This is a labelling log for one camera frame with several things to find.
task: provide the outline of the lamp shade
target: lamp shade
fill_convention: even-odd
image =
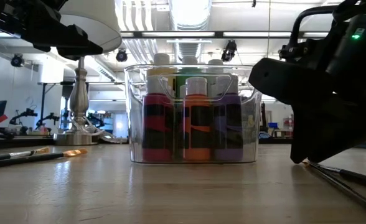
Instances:
[[[79,26],[88,34],[90,41],[103,48],[103,53],[121,45],[114,0],[69,0],[60,13],[62,24]]]

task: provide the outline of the lamp base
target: lamp base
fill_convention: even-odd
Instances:
[[[56,146],[91,146],[98,144],[98,136],[90,136],[85,133],[54,134]]]

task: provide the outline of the paintbrush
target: paintbrush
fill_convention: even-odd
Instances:
[[[328,170],[331,172],[334,172],[336,174],[339,174],[343,179],[352,181],[361,185],[366,186],[366,175],[358,174],[356,172],[352,172],[345,169],[335,168],[335,167],[327,167],[318,164],[318,166],[324,170]]]
[[[361,204],[363,208],[366,209],[366,197],[349,187],[347,184],[341,182],[336,179],[333,175],[329,174],[326,170],[320,168],[319,164],[315,164],[309,161],[303,161],[303,163],[310,167],[315,173],[320,175],[324,180],[330,183],[333,187],[340,190],[342,193],[346,194],[352,200],[355,200],[357,203]]]
[[[49,153],[49,147],[43,147],[41,149],[36,149],[32,151],[26,151],[26,152],[12,152],[8,154],[2,154],[0,155],[0,161],[5,159],[14,159],[14,158],[20,158],[20,157],[26,157],[26,156],[33,156],[35,154],[45,154]]]
[[[29,156],[29,157],[22,157],[17,159],[5,159],[0,161],[0,167],[4,166],[11,166],[16,164],[23,164],[28,162],[39,162],[39,161],[47,161],[52,159],[58,159],[63,157],[75,157],[79,155],[86,154],[88,151],[86,149],[77,149],[77,150],[70,150],[65,152],[56,152],[38,156]]]

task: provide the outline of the security camera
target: security camera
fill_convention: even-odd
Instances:
[[[126,54],[126,49],[119,49],[118,54],[116,54],[116,60],[119,62],[125,62],[128,59]]]
[[[13,67],[21,68],[24,66],[25,61],[22,58],[22,54],[15,54],[10,63]]]
[[[226,47],[223,50],[222,61],[223,62],[231,61],[234,58],[236,51],[237,51],[237,44],[235,43],[234,40],[229,40]]]

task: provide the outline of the box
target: box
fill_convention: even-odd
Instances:
[[[147,76],[148,70],[164,73]],[[132,162],[255,162],[261,93],[248,83],[250,73],[251,66],[239,65],[126,68]],[[176,89],[185,94],[174,96],[168,86],[182,77],[186,85]],[[216,84],[209,88],[208,80]]]

